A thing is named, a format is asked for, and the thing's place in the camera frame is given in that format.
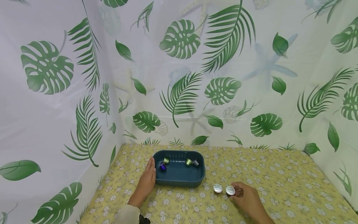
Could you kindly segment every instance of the left hand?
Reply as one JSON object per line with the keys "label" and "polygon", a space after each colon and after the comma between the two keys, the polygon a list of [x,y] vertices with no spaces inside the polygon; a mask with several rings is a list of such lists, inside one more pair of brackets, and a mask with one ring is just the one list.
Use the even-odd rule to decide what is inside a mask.
{"label": "left hand", "polygon": [[128,204],[140,208],[143,201],[152,192],[155,185],[155,161],[154,158],[150,158],[145,171],[139,179],[137,188],[130,197]]}

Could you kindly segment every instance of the tablecloth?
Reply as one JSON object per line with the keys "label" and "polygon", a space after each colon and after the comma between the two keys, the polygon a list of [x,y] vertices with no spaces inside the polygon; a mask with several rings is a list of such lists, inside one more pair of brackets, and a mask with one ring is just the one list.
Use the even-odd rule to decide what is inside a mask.
{"label": "tablecloth", "polygon": [[84,214],[81,224],[112,224],[134,192],[149,158],[159,150],[193,150],[205,159],[195,189],[155,186],[141,214],[151,223],[254,223],[213,185],[234,181],[255,187],[277,223],[358,223],[358,216],[304,152],[279,149],[124,145]]}

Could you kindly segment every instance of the leaf-print curtain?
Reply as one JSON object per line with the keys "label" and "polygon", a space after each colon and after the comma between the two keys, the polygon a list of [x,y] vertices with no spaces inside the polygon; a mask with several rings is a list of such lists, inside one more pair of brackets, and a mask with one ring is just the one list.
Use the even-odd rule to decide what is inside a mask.
{"label": "leaf-print curtain", "polygon": [[303,150],[358,210],[357,8],[3,0],[0,223],[79,221],[124,143]]}

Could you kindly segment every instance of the wrist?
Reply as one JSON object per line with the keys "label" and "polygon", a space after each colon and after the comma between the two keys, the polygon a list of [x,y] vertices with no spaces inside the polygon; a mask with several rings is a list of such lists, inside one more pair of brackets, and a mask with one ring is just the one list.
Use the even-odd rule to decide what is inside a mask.
{"label": "wrist", "polygon": [[257,224],[275,224],[275,222],[271,219],[271,217],[265,213],[255,218]]}
{"label": "wrist", "polygon": [[144,200],[145,197],[143,197],[141,194],[134,192],[132,196],[129,198],[128,205],[132,205],[140,209]]}

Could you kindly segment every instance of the tray rim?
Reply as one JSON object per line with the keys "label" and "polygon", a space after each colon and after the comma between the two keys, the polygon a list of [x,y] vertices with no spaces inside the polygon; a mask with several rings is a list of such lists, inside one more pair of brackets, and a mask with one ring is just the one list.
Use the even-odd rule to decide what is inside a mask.
{"label": "tray rim", "polygon": [[194,153],[197,153],[199,154],[199,156],[201,156],[201,158],[203,159],[203,168],[204,168],[204,172],[203,172],[203,176],[196,180],[196,181],[182,181],[182,180],[166,180],[166,179],[159,179],[159,178],[155,178],[155,181],[159,180],[159,181],[167,181],[167,182],[185,182],[185,183],[197,183],[197,182],[201,182],[204,177],[205,177],[205,160],[204,160],[204,157],[203,155],[200,153],[200,152],[197,152],[197,151],[193,151],[193,150],[167,150],[167,149],[163,149],[163,150],[159,150],[157,151],[156,153],[153,154],[153,158],[154,156],[159,153],[159,152],[162,152],[162,151],[165,151],[165,152],[194,152]]}

